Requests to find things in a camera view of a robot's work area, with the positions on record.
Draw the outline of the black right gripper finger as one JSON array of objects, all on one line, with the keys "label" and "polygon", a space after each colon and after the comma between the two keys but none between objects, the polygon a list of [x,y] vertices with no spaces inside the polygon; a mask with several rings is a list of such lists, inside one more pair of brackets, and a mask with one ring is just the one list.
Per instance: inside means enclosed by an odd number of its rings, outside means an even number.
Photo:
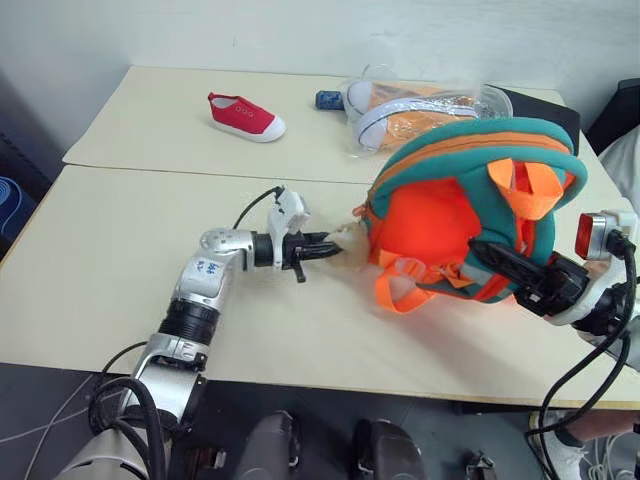
[{"label": "black right gripper finger", "polygon": [[499,302],[516,290],[532,286],[538,281],[538,268],[500,267],[493,272],[492,301]]},{"label": "black right gripper finger", "polygon": [[544,276],[544,268],[513,248],[501,243],[472,239],[469,247],[473,255],[490,271],[500,267],[538,268],[538,284]]}]

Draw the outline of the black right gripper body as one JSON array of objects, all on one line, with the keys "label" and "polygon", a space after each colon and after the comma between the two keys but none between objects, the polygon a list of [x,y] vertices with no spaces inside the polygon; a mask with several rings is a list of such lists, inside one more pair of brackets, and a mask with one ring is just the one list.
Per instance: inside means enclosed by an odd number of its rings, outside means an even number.
[{"label": "black right gripper body", "polygon": [[555,316],[573,306],[589,283],[587,269],[559,253],[553,253],[546,265],[526,257],[516,265],[516,302],[541,317]]}]

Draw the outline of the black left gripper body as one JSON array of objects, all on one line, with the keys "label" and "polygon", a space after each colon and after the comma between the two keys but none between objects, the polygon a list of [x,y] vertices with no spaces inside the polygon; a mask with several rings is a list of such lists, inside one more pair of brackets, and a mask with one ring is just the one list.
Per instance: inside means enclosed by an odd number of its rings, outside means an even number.
[{"label": "black left gripper body", "polygon": [[305,234],[298,232],[296,234],[286,234],[282,243],[282,266],[283,271],[291,270],[294,272],[298,283],[305,283],[306,276],[301,266],[302,253],[306,246]]}]

